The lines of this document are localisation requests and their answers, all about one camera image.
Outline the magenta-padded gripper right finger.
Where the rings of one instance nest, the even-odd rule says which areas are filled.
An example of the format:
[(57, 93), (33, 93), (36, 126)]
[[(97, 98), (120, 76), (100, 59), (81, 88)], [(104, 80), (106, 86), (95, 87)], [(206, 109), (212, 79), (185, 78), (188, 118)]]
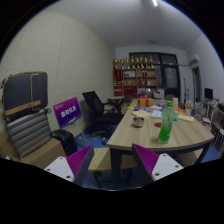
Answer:
[(183, 168), (166, 153), (157, 154), (143, 146), (133, 144), (132, 153), (140, 173), (143, 186), (164, 178)]

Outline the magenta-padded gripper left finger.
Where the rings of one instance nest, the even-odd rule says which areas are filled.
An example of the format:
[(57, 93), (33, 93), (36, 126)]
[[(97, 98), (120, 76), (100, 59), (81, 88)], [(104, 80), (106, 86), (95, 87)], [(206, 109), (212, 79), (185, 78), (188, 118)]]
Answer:
[(90, 145), (78, 150), (67, 158), (59, 156), (45, 168), (45, 171), (81, 186), (93, 156), (94, 148)]

